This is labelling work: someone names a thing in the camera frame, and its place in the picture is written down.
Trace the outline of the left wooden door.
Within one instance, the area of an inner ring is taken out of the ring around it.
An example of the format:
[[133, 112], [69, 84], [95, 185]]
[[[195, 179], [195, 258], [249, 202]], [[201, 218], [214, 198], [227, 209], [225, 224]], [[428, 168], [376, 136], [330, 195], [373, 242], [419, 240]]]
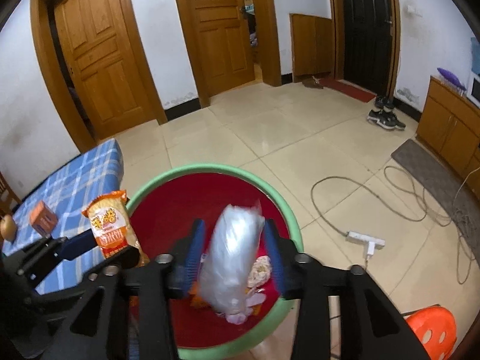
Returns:
[[80, 152], [166, 123], [131, 0], [30, 0], [30, 19], [49, 96]]

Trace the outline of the orange cardboard box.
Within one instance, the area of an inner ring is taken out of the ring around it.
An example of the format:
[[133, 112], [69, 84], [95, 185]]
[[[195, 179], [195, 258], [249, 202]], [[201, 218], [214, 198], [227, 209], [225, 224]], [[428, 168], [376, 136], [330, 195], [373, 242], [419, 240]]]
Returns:
[[58, 218], [46, 203], [40, 201], [31, 210], [29, 223], [41, 236], [49, 236], [55, 229]]

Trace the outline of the blue plaid tablecloth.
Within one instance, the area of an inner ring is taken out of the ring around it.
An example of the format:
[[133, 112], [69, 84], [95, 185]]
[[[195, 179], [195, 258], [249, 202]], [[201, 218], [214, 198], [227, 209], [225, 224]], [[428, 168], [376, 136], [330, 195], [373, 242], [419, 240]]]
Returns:
[[40, 201], [58, 218], [52, 232], [54, 238], [72, 238], [88, 230], [89, 220], [82, 211], [96, 197], [118, 190], [123, 175], [123, 155], [115, 139], [74, 158], [51, 174], [13, 214], [16, 238], [3, 242], [2, 253], [9, 256], [41, 238], [29, 222], [32, 209]]

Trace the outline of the white microwave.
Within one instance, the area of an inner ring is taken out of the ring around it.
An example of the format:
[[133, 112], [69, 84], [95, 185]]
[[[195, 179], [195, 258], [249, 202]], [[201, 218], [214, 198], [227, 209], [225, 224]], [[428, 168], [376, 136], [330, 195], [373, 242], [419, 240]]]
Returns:
[[473, 71], [469, 74], [465, 96], [473, 105], [480, 108], [480, 78], [479, 75]]

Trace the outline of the orange plastic stool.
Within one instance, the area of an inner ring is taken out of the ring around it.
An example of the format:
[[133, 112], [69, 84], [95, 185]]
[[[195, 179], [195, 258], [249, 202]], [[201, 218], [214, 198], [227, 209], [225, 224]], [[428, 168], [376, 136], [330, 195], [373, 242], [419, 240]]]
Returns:
[[431, 359], [449, 359], [457, 341], [456, 320], [442, 306], [430, 306], [406, 317]]

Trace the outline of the black sneakers pair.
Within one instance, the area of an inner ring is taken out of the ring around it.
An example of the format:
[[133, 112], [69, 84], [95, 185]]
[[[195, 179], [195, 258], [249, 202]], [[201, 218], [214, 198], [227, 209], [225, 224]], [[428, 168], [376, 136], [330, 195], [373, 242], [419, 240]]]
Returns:
[[367, 120], [385, 130], [404, 131], [406, 124], [398, 119], [394, 109], [395, 105], [392, 98], [377, 96], [374, 101], [374, 108], [367, 115]]

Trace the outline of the middle wooden door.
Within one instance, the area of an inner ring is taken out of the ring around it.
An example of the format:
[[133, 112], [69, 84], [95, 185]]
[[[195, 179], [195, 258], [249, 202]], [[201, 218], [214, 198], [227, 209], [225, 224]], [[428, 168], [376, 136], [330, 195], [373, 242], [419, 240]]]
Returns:
[[[244, 0], [176, 0], [201, 107], [255, 80]], [[262, 80], [281, 85], [274, 0], [254, 0]]]

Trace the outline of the red door mat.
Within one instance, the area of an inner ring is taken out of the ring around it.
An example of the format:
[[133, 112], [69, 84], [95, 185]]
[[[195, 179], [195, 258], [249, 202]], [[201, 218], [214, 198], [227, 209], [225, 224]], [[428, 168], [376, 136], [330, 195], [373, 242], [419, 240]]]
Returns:
[[347, 96], [350, 96], [363, 103], [370, 102], [377, 96], [376, 94], [364, 90], [363, 88], [357, 88], [354, 85], [346, 84], [340, 80], [331, 78], [320, 78], [320, 84], [329, 89], [346, 94]]

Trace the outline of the black entrance door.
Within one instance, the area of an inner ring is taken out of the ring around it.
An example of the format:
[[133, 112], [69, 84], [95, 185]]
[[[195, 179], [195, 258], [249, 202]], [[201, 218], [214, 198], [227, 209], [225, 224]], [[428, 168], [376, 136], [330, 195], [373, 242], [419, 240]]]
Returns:
[[393, 96], [400, 60], [400, 0], [330, 0], [334, 77]]

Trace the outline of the grey floor mat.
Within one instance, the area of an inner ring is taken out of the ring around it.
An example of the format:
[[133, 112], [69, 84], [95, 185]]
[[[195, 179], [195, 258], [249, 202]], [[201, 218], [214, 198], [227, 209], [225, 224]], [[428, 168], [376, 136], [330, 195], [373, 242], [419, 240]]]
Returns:
[[478, 169], [461, 180], [412, 139], [395, 150], [391, 158], [432, 195], [465, 236], [479, 235], [479, 204], [467, 189], [467, 181], [479, 174]]

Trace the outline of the orange snack packet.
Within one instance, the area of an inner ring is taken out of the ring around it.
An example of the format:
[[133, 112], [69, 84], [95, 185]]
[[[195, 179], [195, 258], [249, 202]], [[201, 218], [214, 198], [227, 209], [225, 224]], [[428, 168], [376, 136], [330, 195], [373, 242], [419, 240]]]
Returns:
[[127, 246], [132, 246], [139, 251], [137, 266], [142, 267], [150, 259], [143, 252], [129, 222], [126, 202], [126, 191], [117, 190], [96, 197], [82, 213], [89, 219], [91, 231], [104, 258], [110, 258]]

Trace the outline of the white power strip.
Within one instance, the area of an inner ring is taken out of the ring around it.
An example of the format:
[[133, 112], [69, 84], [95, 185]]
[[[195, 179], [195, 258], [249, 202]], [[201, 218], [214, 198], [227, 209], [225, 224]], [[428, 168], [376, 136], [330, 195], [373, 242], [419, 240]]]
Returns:
[[381, 250], [386, 245], [386, 241], [381, 238], [353, 231], [349, 231], [346, 234], [346, 239], [349, 242], [364, 245], [366, 247], [365, 257], [367, 260], [372, 258], [376, 250]]

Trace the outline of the brown slipper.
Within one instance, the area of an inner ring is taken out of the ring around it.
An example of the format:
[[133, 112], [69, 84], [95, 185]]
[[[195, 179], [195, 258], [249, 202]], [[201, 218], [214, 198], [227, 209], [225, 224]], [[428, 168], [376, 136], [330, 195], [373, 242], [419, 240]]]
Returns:
[[321, 79], [316, 78], [315, 76], [312, 76], [312, 77], [309, 77], [307, 79], [302, 80], [302, 84], [304, 85], [304, 87], [310, 88], [310, 89], [323, 89], [324, 88], [323, 84], [321, 83]]

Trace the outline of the purple bag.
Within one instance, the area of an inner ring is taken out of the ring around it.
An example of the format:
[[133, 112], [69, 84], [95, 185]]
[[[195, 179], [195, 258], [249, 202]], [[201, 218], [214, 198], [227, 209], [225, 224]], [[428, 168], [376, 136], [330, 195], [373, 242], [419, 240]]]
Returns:
[[444, 69], [442, 67], [438, 67], [437, 71], [440, 75], [440, 78], [445, 81], [448, 85], [454, 88], [457, 91], [466, 91], [465, 86], [462, 84], [460, 79], [452, 72]]

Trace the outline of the clear plastic bag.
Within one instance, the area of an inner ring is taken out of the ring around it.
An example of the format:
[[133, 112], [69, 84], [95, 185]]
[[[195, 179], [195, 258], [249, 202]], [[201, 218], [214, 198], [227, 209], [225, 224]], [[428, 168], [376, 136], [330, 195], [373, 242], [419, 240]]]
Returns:
[[228, 205], [217, 219], [199, 270], [198, 295], [228, 320], [247, 318], [247, 281], [265, 218], [258, 205]]

